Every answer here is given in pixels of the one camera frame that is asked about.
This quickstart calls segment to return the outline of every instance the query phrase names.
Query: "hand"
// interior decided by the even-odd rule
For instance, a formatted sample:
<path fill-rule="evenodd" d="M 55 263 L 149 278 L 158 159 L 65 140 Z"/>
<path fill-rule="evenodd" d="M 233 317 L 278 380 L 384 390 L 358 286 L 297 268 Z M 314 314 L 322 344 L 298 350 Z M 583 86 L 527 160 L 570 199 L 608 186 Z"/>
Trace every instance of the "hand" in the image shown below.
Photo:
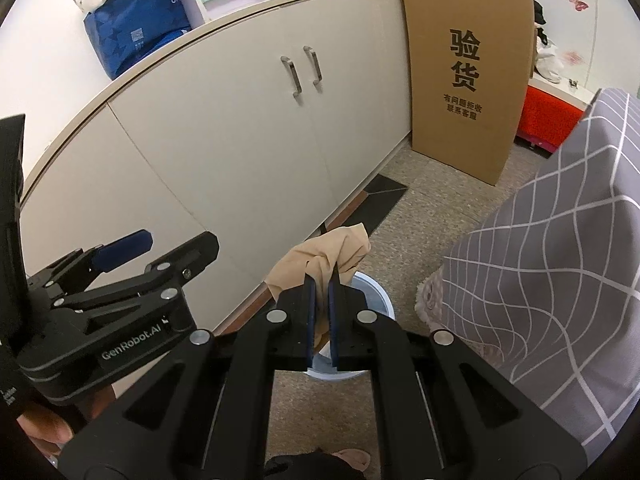
<path fill-rule="evenodd" d="M 90 420 L 100 415 L 115 398 L 110 386 L 96 392 L 91 400 Z M 28 404 L 18 417 L 18 424 L 46 457 L 59 455 L 60 445 L 66 444 L 74 436 L 71 427 L 60 416 L 35 402 Z"/>

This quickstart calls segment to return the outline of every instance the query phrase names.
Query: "laundry basket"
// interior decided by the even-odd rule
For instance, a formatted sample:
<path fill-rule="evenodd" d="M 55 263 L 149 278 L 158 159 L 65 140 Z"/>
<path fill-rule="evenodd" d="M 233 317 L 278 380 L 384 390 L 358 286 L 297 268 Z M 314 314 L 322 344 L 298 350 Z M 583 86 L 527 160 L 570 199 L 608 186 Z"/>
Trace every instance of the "laundry basket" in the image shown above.
<path fill-rule="evenodd" d="M 367 299 L 367 306 L 371 310 L 389 316 L 391 319 L 396 318 L 396 313 L 391 305 L 389 296 L 376 280 L 362 272 L 356 272 L 351 280 L 351 286 L 364 292 L 364 296 Z M 312 367 L 306 370 L 307 375 L 322 381 L 343 381 L 366 372 L 366 370 L 359 372 L 339 372 L 336 368 L 332 367 L 329 345 L 330 344 L 327 343 L 320 352 L 314 355 Z"/>

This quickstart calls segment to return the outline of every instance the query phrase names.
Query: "cabinet handle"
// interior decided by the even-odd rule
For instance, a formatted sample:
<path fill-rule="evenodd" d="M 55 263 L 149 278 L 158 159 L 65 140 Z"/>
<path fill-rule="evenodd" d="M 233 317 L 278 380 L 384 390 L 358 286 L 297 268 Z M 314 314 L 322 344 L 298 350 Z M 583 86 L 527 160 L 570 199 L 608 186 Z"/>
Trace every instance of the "cabinet handle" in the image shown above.
<path fill-rule="evenodd" d="M 322 72 L 320 72 L 320 63 L 318 63 L 318 54 L 316 54 L 316 51 L 313 50 L 310 46 L 304 46 L 303 49 L 306 53 L 311 54 L 311 57 L 314 60 L 314 67 L 316 68 L 316 75 L 318 76 L 318 79 L 314 80 L 314 85 L 318 85 L 322 81 Z"/>
<path fill-rule="evenodd" d="M 293 76 L 293 82 L 296 84 L 296 89 L 293 92 L 293 97 L 298 97 L 300 94 L 302 94 L 302 86 L 300 86 L 300 79 L 298 78 L 298 72 L 296 72 L 296 67 L 293 64 L 293 61 L 290 60 L 287 56 L 282 56 L 280 60 L 281 62 L 283 62 L 285 65 L 289 67 L 289 70 L 291 70 L 291 75 Z"/>

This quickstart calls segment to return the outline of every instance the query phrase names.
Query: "butterfly decal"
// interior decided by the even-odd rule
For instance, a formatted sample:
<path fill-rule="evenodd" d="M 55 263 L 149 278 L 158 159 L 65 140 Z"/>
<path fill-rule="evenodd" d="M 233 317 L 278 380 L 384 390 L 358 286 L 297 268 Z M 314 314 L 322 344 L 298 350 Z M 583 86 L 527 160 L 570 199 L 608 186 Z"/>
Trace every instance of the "butterfly decal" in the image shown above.
<path fill-rule="evenodd" d="M 569 0 L 569 1 L 575 5 L 575 10 L 580 11 L 580 10 L 589 8 L 589 6 L 585 2 L 582 2 L 580 0 Z"/>

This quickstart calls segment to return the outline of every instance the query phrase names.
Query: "screw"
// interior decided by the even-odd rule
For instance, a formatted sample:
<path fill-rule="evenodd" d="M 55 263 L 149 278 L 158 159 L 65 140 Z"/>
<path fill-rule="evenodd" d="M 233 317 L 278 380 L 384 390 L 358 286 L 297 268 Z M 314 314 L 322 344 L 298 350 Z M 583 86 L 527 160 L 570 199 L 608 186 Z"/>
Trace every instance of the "screw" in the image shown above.
<path fill-rule="evenodd" d="M 453 343 L 453 334 L 449 330 L 438 330 L 433 335 L 433 340 L 442 346 L 448 346 Z"/>
<path fill-rule="evenodd" d="M 196 330 L 191 332 L 189 336 L 189 341 L 194 345 L 204 345 L 204 343 L 209 342 L 209 339 L 211 339 L 211 334 L 206 330 Z"/>
<path fill-rule="evenodd" d="M 361 310 L 356 317 L 359 322 L 369 324 L 378 319 L 378 314 L 373 312 L 373 310 Z"/>
<path fill-rule="evenodd" d="M 160 293 L 160 297 L 163 300 L 170 300 L 171 298 L 175 298 L 177 294 L 178 294 L 178 289 L 171 287 L 171 288 L 166 288 L 165 290 L 163 290 Z"/>
<path fill-rule="evenodd" d="M 267 320 L 272 323 L 282 323 L 285 319 L 287 319 L 287 313 L 284 310 L 275 309 L 270 310 L 267 314 Z"/>

